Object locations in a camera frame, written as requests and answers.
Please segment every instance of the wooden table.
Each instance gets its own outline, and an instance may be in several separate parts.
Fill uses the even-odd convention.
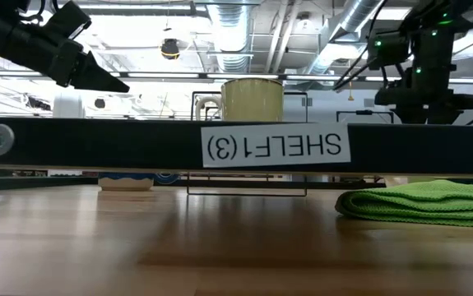
[[[329,191],[98,192],[0,192],[0,295],[473,295],[471,228],[344,219]]]

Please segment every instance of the blue object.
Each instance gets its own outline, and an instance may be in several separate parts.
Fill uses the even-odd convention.
[[[171,174],[171,173],[157,173],[155,175],[155,180],[159,184],[169,185],[179,180],[178,174]]]
[[[99,173],[99,178],[111,178],[113,180],[119,180],[122,178],[132,178],[134,180],[144,180],[155,178],[153,173]]]

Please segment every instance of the mug handle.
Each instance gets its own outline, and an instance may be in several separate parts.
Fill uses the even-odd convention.
[[[202,107],[205,106],[205,103],[208,102],[215,103],[218,106],[218,110],[221,110],[221,99],[215,97],[206,97],[199,99],[196,104],[196,120],[202,120]]]

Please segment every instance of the yellow mug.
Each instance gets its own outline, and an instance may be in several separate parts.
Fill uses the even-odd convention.
[[[284,86],[278,81],[243,78],[227,81],[221,87],[221,99],[206,97],[196,104],[196,120],[202,120],[202,108],[213,102],[224,121],[281,122],[284,115]]]

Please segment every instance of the ceiling pipe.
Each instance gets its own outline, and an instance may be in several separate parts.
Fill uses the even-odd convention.
[[[278,20],[276,20],[276,28],[272,35],[271,47],[269,48],[269,54],[267,55],[266,67],[264,73],[268,73],[271,70],[272,59],[275,57],[276,46],[280,38],[280,33],[284,27],[285,13],[287,12],[287,5],[289,0],[281,0],[280,10],[278,11]]]
[[[246,5],[207,5],[215,34],[216,51],[238,53],[249,47],[251,7]],[[221,72],[247,72],[250,57],[219,55]]]
[[[106,49],[98,49],[98,48],[92,48],[91,51],[92,53],[101,53],[101,54],[130,54],[130,53],[147,53],[149,50],[159,50],[159,47],[156,46],[143,46],[143,47],[135,47],[135,48],[121,48],[121,47],[110,47]],[[289,49],[290,53],[299,53],[299,54],[311,54],[315,55],[316,53],[311,50],[307,49]],[[188,53],[206,53],[207,56],[218,56],[218,55],[243,55],[243,56],[248,56],[252,57],[254,56],[255,53],[269,53],[269,49],[253,49],[253,51],[248,51],[248,52],[237,52],[237,53],[229,53],[229,52],[218,52],[218,51],[212,51],[209,49],[189,49],[187,51],[182,51],[181,54],[188,54]]]
[[[291,8],[290,19],[287,24],[287,27],[285,28],[285,33],[280,43],[280,52],[276,56],[275,65],[272,68],[273,73],[278,72],[278,68],[280,68],[280,63],[282,62],[282,58],[284,57],[285,48],[287,47],[287,43],[289,42],[291,32],[293,32],[294,22],[296,21],[296,17],[299,14],[301,5],[302,5],[302,0],[295,0],[293,7]]]
[[[331,39],[335,39],[342,35],[349,33],[358,33],[369,21],[369,17],[373,14],[375,9],[383,3],[383,0],[349,0],[345,4],[345,9],[341,14],[341,19],[338,26],[332,28],[329,21],[326,21],[322,28],[322,51],[309,64],[304,71],[304,74],[322,75],[333,64],[333,62],[340,58],[335,54],[330,54],[327,50],[327,45]]]
[[[70,0],[58,0],[59,6],[62,6],[63,4],[67,3]],[[105,4],[105,5],[114,5],[114,4],[127,4],[127,5],[146,5],[146,4],[154,4],[154,3],[159,3],[162,5],[166,5],[169,0],[74,0],[77,3],[80,4]],[[260,5],[262,4],[263,0],[183,0],[183,1],[170,1],[172,2],[193,2],[196,5],[201,5],[201,4],[211,4],[211,5],[216,5],[216,4],[237,4],[237,5]],[[31,0],[32,4],[34,2],[40,2],[40,0]]]
[[[29,10],[39,10],[41,0],[31,0]],[[51,0],[46,0],[46,11],[53,12]],[[62,7],[68,0],[58,0],[58,5]],[[199,16],[209,17],[205,6],[201,3],[190,2],[189,4],[180,2],[179,4],[170,2],[125,2],[120,1],[85,1],[76,0],[77,5],[90,16]]]

